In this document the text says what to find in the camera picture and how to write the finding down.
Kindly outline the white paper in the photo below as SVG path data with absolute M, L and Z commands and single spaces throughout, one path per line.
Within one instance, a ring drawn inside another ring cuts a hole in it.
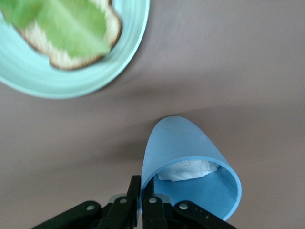
M 207 160 L 185 160 L 170 166 L 157 173 L 157 177 L 163 181 L 184 181 L 189 179 L 203 178 L 216 172 L 219 165 Z

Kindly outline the slice of bread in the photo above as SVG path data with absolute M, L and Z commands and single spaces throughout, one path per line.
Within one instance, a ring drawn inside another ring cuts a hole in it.
M 113 49 L 122 33 L 122 21 L 112 6 L 112 0 L 89 0 L 89 2 L 105 13 L 106 31 L 103 38 L 110 49 Z M 17 31 L 30 47 L 49 58 L 51 66 L 61 70 L 81 69 L 96 63 L 105 56 L 100 53 L 92 57 L 71 56 L 67 50 L 55 47 L 36 21 Z

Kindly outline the blue plastic cup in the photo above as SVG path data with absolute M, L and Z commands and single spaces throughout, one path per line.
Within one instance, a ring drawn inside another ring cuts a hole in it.
M 203 178 L 172 182 L 157 177 L 165 168 L 184 160 L 207 160 L 219 167 Z M 222 153 L 198 126 L 180 116 L 162 119 L 151 132 L 144 154 L 141 191 L 151 179 L 155 194 L 167 196 L 172 205 L 188 200 L 222 220 L 233 215 L 242 196 L 241 181 Z

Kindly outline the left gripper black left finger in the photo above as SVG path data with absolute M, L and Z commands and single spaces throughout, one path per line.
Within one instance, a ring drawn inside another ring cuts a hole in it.
M 125 195 L 106 206 L 85 201 L 31 229 L 133 229 L 138 222 L 141 176 L 132 176 Z

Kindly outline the green lettuce leaf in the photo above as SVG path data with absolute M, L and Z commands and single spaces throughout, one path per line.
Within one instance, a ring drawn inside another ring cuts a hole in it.
M 71 57 L 110 52 L 106 11 L 91 0 L 0 0 L 0 11 L 20 31 L 38 25 L 52 46 Z

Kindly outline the light green plate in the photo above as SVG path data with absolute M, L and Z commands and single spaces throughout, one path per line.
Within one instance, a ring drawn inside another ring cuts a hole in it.
M 134 57 L 146 29 L 150 4 L 150 0 L 112 0 L 122 20 L 117 44 L 95 64 L 72 71 L 52 67 L 49 59 L 33 50 L 0 12 L 0 82 L 48 99 L 70 99 L 100 90 Z

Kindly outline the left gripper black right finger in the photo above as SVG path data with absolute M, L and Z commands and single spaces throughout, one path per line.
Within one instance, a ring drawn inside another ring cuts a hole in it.
M 154 192 L 152 178 L 142 193 L 143 229 L 238 229 L 191 201 L 174 206 Z

